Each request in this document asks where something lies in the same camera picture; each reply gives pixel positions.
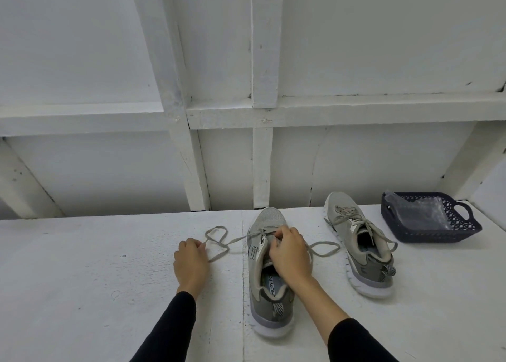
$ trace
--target black sleeve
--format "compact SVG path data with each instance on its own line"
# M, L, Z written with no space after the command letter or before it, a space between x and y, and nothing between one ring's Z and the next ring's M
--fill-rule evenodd
M184 362L196 313L191 294L176 294L130 362Z
M330 362L398 362L369 331L348 318L339 322L328 337Z

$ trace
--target plastic bag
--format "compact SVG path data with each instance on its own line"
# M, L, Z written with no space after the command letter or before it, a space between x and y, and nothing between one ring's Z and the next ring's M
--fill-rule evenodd
M440 197L429 197L409 202L391 191L385 192L385 200L394 209L397 218L411 230L453 230L444 212Z

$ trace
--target hand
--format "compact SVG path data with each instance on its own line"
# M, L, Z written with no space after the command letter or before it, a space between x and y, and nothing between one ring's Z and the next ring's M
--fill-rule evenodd
M271 242L269 256L278 274L295 290L295 285L311 280L311 261L306 243L294 227L281 226L274 235L282 241Z
M193 238L181 241L174 253L174 274L179 282L178 293L188 292L196 301L209 274L206 244Z

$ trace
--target dark plastic basket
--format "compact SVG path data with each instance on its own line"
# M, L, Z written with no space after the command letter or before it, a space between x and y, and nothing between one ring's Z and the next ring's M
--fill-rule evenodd
M471 208L462 202L455 201L445 193L420 192L420 193L396 193L398 196L409 202L414 202L420 198L441 197L443 200L444 211L453 230L412 230L405 227L399 219L393 208L385 200L385 193L381 197L381 214L388 224L395 237L401 242L408 243L453 243L459 242L467 237L476 234L482 230L481 225L473 216ZM464 219L456 210L455 206L464 207L469 213L469 219Z

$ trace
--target gray sneaker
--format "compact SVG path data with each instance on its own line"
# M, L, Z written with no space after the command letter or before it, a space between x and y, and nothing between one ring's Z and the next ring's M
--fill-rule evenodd
M325 201L325 221L332 226L348 251L346 275L351 286L370 298L386 298L393 293L395 275L392 252L397 242L389 240L351 197L331 193ZM394 244L392 250L388 244Z
M274 269L269 257L273 233L286 220L281 212L266 207L251 225L247 235L250 273L250 323L258 334L280 338L294 326L294 292Z

